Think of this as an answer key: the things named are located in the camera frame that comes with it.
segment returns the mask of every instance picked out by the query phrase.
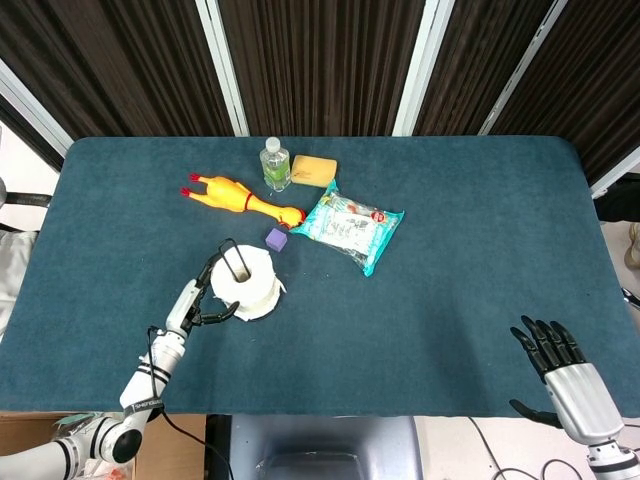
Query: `rubber chicken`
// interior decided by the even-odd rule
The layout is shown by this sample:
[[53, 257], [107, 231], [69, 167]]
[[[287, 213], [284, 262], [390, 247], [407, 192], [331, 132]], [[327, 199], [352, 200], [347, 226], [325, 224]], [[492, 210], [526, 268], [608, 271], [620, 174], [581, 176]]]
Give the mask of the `rubber chicken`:
[[207, 186], [207, 193], [195, 193], [188, 188], [183, 188], [182, 195], [193, 198], [210, 207], [224, 208], [236, 213], [246, 210], [261, 212], [275, 218], [278, 223], [287, 228], [297, 227], [306, 218], [305, 213], [299, 208], [278, 207], [264, 202], [241, 183], [234, 182], [226, 177], [210, 178], [192, 173], [190, 179], [192, 182], [204, 183]]

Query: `blue tablecloth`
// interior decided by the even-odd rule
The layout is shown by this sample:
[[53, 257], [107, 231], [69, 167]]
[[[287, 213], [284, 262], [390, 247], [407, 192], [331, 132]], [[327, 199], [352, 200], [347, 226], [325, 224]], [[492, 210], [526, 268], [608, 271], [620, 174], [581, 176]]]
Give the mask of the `blue tablecloth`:
[[[287, 294], [254, 323], [195, 329], [169, 411], [514, 415], [550, 408], [509, 333], [560, 320], [623, 414], [640, 415], [638, 333], [573, 148], [550, 137], [282, 138], [339, 161], [341, 191], [406, 211], [376, 272], [292, 235], [272, 253]], [[90, 138], [69, 151], [5, 340], [0, 409], [119, 410], [185, 283], [218, 243], [263, 246], [273, 219], [180, 195], [224, 175], [309, 211], [322, 190], [271, 193], [260, 138]], [[212, 299], [204, 309], [219, 309]]]

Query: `small purple block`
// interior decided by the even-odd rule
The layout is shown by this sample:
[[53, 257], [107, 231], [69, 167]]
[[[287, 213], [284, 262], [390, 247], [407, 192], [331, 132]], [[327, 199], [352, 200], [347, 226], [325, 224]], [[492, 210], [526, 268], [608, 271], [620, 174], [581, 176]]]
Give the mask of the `small purple block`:
[[277, 228], [272, 228], [269, 235], [267, 235], [265, 242], [269, 248], [279, 252], [284, 248], [284, 244], [287, 243], [287, 234], [282, 233]]

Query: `plastic bottle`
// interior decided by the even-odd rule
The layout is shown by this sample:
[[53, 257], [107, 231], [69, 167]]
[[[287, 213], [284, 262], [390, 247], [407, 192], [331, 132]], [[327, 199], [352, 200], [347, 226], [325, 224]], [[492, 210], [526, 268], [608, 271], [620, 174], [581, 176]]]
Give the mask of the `plastic bottle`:
[[280, 146], [276, 137], [267, 138], [265, 146], [260, 152], [264, 181], [276, 192], [281, 192], [291, 183], [289, 152]]

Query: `toilet paper roll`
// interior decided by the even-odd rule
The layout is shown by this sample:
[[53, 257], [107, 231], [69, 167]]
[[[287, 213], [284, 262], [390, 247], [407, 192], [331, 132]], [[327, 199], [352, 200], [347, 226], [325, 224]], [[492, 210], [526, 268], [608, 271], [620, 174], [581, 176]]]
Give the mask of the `toilet paper roll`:
[[280, 289], [286, 290], [273, 271], [268, 251], [250, 245], [239, 245], [238, 249], [251, 276], [247, 278], [238, 252], [230, 248], [224, 256], [240, 282], [236, 282], [224, 260], [218, 260], [211, 271], [211, 288], [227, 306], [240, 302], [235, 316], [249, 321], [271, 312], [280, 298]]

